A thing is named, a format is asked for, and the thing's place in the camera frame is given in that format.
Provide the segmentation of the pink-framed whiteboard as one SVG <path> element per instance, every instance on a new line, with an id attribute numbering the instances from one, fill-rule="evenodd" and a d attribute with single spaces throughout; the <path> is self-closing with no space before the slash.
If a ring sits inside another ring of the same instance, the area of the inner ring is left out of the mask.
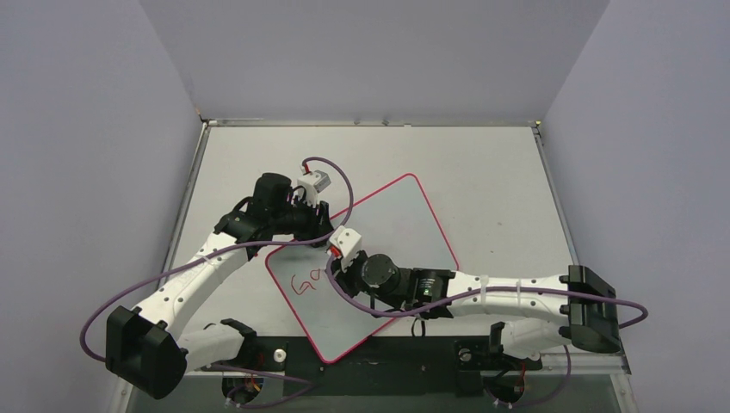
<path id="1" fill-rule="evenodd" d="M 362 235 L 367 253 L 384 253 L 400 266 L 459 267 L 421 182 L 411 173 L 357 201 L 347 226 Z M 316 355 L 332 364 L 393 320 L 372 317 L 343 300 L 327 279 L 327 259 L 323 249 L 288 246 L 269 253 L 265 267 Z"/>

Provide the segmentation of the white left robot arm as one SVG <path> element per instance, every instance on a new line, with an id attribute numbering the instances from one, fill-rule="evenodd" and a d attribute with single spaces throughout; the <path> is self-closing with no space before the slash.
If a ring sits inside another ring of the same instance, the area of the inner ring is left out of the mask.
<path id="1" fill-rule="evenodd" d="M 237 370 L 251 367 L 257 357 L 257 333 L 246 324 L 227 318 L 192 333 L 184 329 L 212 293 L 274 237 L 324 244 L 334 228 L 329 206 L 318 196 L 330 182 L 319 170 L 295 182 L 276 173 L 262 174 L 252 195 L 221 217 L 197 256 L 135 307 L 118 306 L 108 315 L 107 370 L 161 399 L 186 373 L 216 362 Z"/>

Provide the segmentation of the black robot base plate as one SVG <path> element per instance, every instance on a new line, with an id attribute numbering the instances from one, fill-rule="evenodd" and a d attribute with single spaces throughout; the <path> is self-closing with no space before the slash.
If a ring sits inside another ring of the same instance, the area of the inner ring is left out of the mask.
<path id="1" fill-rule="evenodd" d="M 286 396 L 310 386 L 312 396 L 476 397 L 491 384 L 520 387 L 524 373 L 542 368 L 494 352 L 486 336 L 376 336 L 332 362 L 304 336 L 263 336 L 221 364 L 233 373 L 282 376 Z"/>

